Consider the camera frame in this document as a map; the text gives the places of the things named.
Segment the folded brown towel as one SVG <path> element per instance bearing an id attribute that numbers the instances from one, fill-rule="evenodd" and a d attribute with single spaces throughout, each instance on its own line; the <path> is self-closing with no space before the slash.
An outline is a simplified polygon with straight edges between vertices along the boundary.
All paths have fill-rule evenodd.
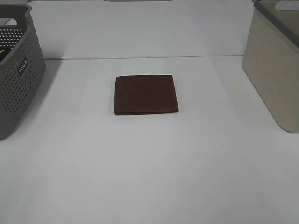
<path id="1" fill-rule="evenodd" d="M 143 115 L 179 111 L 173 75 L 118 76 L 114 114 Z"/>

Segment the beige plastic basket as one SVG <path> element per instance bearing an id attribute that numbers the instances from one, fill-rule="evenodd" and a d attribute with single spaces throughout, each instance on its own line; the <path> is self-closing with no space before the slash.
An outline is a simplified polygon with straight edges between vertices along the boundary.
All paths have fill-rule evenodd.
<path id="1" fill-rule="evenodd" d="M 242 68 L 276 123 L 299 131 L 299 2 L 256 0 Z"/>

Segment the grey perforated plastic basket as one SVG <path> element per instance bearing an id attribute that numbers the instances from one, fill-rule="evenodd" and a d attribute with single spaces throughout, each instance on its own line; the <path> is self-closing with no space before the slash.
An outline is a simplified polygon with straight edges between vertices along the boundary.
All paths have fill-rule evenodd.
<path id="1" fill-rule="evenodd" d="M 31 6 L 2 4 L 1 18 L 16 25 L 0 27 L 0 138 L 5 139 L 22 119 L 45 73 Z"/>

